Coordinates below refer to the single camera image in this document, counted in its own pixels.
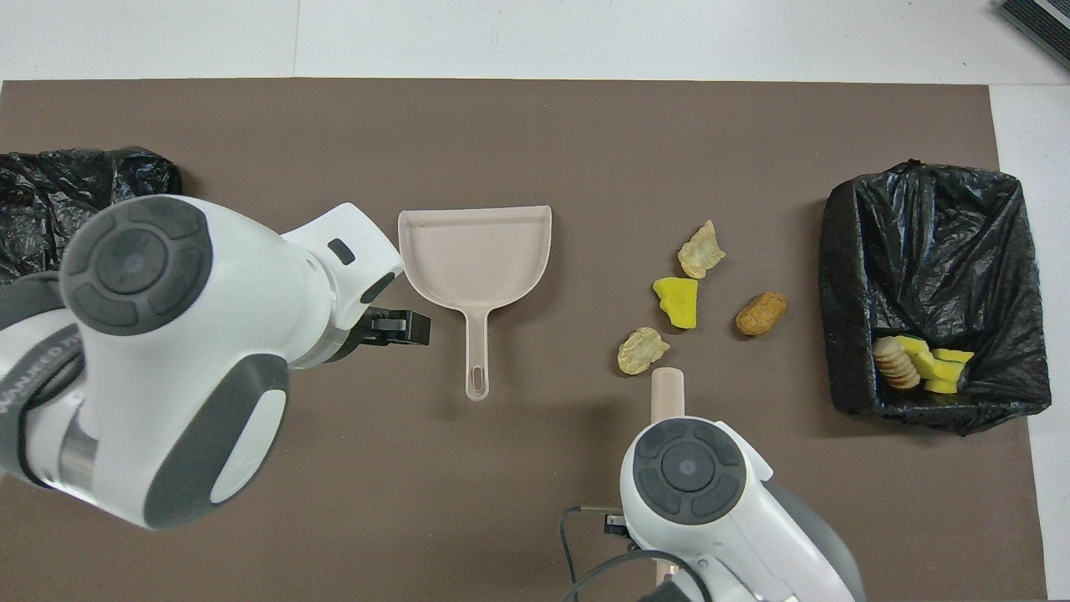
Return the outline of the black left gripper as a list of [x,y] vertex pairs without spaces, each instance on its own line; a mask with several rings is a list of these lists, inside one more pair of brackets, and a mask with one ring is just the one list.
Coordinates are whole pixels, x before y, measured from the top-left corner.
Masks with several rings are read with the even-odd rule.
[[[389,335],[374,327],[377,321],[386,319],[391,320]],[[343,358],[347,358],[361,345],[386,346],[389,345],[389,342],[399,345],[429,345],[431,343],[431,319],[413,311],[366,309],[360,317],[358,323],[343,340]]]

